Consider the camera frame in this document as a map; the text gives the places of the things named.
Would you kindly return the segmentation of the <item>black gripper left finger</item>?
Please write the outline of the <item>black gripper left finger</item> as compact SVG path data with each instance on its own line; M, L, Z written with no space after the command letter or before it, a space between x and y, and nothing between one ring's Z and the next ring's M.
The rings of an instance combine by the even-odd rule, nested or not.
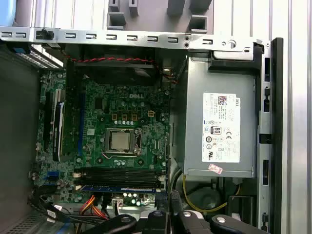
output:
M164 211L144 211L139 220L120 214L86 231L85 234L167 234L169 216Z

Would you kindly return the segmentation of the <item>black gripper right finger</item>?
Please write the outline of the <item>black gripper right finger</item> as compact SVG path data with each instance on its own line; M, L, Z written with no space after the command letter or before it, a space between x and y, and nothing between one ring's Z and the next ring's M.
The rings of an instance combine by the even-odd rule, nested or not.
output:
M177 215L177 233L265 234L266 232L224 214L215 215L207 222L199 212L181 211Z

